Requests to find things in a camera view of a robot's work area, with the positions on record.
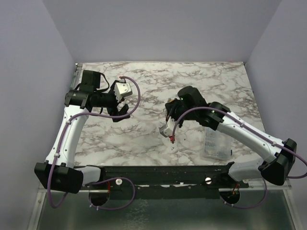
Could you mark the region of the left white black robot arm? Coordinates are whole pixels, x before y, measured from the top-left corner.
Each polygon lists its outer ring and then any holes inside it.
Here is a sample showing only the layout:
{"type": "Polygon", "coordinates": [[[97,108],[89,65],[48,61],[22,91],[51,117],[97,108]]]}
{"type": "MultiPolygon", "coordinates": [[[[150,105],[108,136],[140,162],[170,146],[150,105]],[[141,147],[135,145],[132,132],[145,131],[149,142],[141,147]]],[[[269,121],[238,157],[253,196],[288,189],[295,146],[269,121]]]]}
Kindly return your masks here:
{"type": "Polygon", "coordinates": [[[115,80],[107,88],[100,88],[103,73],[85,70],[81,83],[65,95],[65,108],[55,143],[44,163],[37,163],[34,172],[45,189],[76,194],[82,186],[95,189],[105,186],[106,177],[96,166],[75,168],[75,153],[82,129],[93,108],[106,109],[113,122],[123,120],[128,105],[118,109],[132,89],[125,80],[115,80]]]}

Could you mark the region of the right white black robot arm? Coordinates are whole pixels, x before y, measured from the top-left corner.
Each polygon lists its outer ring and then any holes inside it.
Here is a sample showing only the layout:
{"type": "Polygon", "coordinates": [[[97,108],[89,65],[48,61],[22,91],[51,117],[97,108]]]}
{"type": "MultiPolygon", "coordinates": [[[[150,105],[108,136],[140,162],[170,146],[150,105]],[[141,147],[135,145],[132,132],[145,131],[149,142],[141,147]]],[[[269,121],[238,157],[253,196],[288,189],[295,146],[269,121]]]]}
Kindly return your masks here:
{"type": "Polygon", "coordinates": [[[297,143],[292,139],[285,141],[270,136],[243,121],[227,106],[205,101],[199,90],[192,86],[182,88],[178,98],[165,104],[165,124],[159,132],[171,142],[173,133],[185,120],[196,121],[203,127],[226,134],[252,151],[261,159],[244,163],[233,163],[229,170],[220,176],[221,184],[232,187],[245,179],[263,178],[274,185],[283,185],[295,162],[297,143]]]}

